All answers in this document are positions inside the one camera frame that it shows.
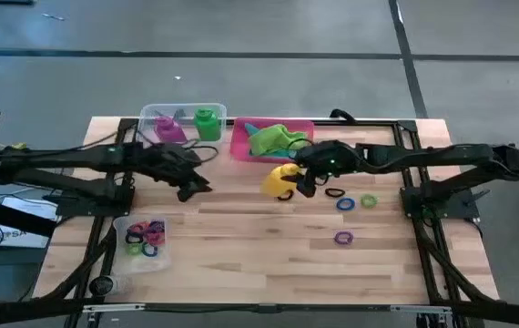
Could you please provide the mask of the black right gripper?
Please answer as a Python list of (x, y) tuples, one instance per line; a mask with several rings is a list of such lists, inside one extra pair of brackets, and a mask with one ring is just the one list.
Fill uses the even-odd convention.
[(293, 175), (283, 175), (280, 179), (296, 183), (296, 190), (306, 198), (316, 192), (316, 178), (358, 173), (361, 160), (356, 149), (339, 140), (325, 140), (299, 149), (294, 161), (305, 169)]

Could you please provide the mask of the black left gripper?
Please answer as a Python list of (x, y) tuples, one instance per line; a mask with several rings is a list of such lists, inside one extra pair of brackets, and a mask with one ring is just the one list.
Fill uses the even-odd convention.
[(162, 143), (148, 148), (148, 175), (170, 185), (180, 185), (177, 197), (186, 202), (197, 192), (210, 192), (209, 181), (195, 171), (201, 158), (192, 149), (175, 143)]

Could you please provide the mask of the yellow sports bottle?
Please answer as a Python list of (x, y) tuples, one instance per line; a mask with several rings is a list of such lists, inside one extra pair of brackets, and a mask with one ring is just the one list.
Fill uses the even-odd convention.
[(283, 164), (273, 169), (270, 174), (263, 180), (261, 185), (261, 192), (276, 198), (285, 190), (295, 190), (296, 183), (291, 183), (280, 178), (283, 175), (293, 175), (301, 172), (301, 168), (293, 163)]

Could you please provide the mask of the lime green microfibre cloth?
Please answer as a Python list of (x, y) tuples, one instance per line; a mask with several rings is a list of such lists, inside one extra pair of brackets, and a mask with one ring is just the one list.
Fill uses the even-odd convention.
[(289, 146), (293, 141), (307, 138), (308, 134), (306, 132), (289, 131), (282, 124), (260, 128), (257, 134), (248, 137), (250, 154), (252, 156), (262, 156), (264, 153), (285, 149), (289, 155)]

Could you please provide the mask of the magenta sports bottle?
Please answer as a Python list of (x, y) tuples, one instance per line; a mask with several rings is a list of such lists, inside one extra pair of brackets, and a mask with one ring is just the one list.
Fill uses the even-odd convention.
[(185, 142), (187, 140), (182, 127), (171, 117), (156, 117), (154, 131), (163, 142)]

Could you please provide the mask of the green sports bottle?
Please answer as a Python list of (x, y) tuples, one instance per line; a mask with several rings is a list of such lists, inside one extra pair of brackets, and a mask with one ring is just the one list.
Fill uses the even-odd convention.
[(212, 109), (199, 108), (195, 112), (194, 124), (202, 141), (217, 141), (221, 137), (220, 124)]

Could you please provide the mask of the teal microfibre cloth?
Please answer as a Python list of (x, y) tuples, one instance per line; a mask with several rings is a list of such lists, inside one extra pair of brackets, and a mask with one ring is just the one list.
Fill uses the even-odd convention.
[[(244, 128), (246, 129), (248, 135), (251, 137), (255, 134), (257, 134), (260, 129), (256, 128), (254, 125), (250, 123), (245, 123)], [(287, 158), (288, 152), (285, 149), (277, 150), (271, 153), (264, 153), (262, 154), (263, 158)]]

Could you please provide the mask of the pink plastic tray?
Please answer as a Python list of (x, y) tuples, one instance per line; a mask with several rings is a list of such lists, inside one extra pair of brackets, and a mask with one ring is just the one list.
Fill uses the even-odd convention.
[(231, 157), (240, 161), (264, 162), (264, 163), (288, 163), (291, 162), (289, 155), (287, 158), (263, 158), (262, 156), (252, 156), (248, 142), (248, 133), (244, 128), (245, 123), (250, 123), (256, 128), (266, 128), (268, 126), (282, 124), (289, 131), (304, 131), (308, 134), (308, 139), (313, 138), (314, 124), (306, 119), (284, 119), (284, 118), (236, 118), (232, 129), (230, 142)]

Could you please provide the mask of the large clear plastic bin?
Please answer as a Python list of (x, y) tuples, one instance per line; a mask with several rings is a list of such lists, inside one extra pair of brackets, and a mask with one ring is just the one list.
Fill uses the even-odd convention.
[[(195, 112), (199, 108), (212, 109), (218, 117), (221, 137), (217, 141), (202, 141), (194, 124)], [(150, 104), (141, 109), (137, 125), (137, 139), (145, 145), (164, 143), (156, 135), (155, 118), (167, 116), (173, 118), (182, 127), (187, 140), (195, 139), (203, 145), (216, 145), (223, 141), (226, 129), (227, 108), (220, 103), (187, 103), (187, 104)]]

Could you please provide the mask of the small clear plastic container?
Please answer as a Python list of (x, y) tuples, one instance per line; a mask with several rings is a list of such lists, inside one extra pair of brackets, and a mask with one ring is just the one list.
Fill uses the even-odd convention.
[[(166, 242), (158, 246), (158, 256), (149, 258), (142, 253), (137, 256), (127, 254), (125, 237), (127, 228), (136, 222), (163, 220), (165, 222)], [(129, 275), (146, 272), (156, 272), (166, 269), (171, 264), (169, 250), (169, 226), (164, 217), (152, 215), (130, 215), (114, 219), (113, 227), (116, 231), (116, 251), (113, 260), (112, 272), (115, 275)]]

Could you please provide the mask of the white drink can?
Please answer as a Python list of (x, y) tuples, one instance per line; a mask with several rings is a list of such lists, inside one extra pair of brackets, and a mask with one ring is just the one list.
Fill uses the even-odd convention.
[(88, 289), (93, 296), (106, 297), (124, 293), (129, 284), (127, 276), (100, 275), (90, 282)]

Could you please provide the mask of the black aluminium rig frame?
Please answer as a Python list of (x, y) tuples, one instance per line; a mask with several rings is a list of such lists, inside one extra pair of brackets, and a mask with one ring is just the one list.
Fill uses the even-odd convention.
[[(136, 118), (94, 117), (84, 146), (141, 142)], [(323, 118), (315, 121), (312, 144), (337, 139), (351, 146), (381, 144), (407, 149), (454, 145), (440, 119), (371, 120)], [(89, 218), (86, 244), (78, 245), (78, 266), (51, 292), (29, 302), (0, 303), (0, 324), (82, 313), (85, 305), (144, 303), (149, 312), (215, 313), (249, 311), (389, 311), (391, 305), (451, 307), (463, 317), (519, 324), (519, 304), (497, 301), (481, 292), (451, 263), (441, 223), (403, 211), (401, 188), (420, 188), (430, 180), (449, 179), (470, 166), (409, 168), (389, 174), (352, 173), (318, 179), (306, 198), (298, 191), (289, 202), (263, 199), (260, 183), (266, 163), (235, 161), (230, 144), (196, 168), (210, 192), (180, 202), (178, 189), (135, 172), (116, 175), (92, 169), (51, 169), (77, 179), (108, 179), (132, 184), (135, 195), (128, 215), (164, 217), (169, 226), (171, 264), (158, 272), (138, 273), (136, 287), (113, 302), (75, 293), (96, 262), (112, 269), (116, 231), (109, 217)], [(346, 191), (356, 207), (336, 208), (327, 188)], [(360, 204), (362, 194), (378, 204)], [(354, 235), (338, 245), (338, 231)]]

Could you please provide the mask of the silver aluminium rail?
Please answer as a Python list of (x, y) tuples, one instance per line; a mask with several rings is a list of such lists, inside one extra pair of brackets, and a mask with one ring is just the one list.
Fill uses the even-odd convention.
[(452, 308), (431, 305), (406, 305), (396, 304), (389, 307), (392, 313), (427, 313), (427, 314), (451, 314)]
[(144, 303), (109, 303), (85, 305), (83, 313), (112, 313), (112, 312), (133, 312), (144, 311), (146, 305)]

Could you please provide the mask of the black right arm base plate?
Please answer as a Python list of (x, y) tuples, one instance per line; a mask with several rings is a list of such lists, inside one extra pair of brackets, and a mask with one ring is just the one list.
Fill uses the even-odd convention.
[(488, 190), (477, 194), (471, 190), (454, 193), (448, 199), (426, 200), (415, 187), (401, 188), (403, 211), (408, 217), (415, 219), (478, 219), (480, 212), (476, 201), (485, 196)]

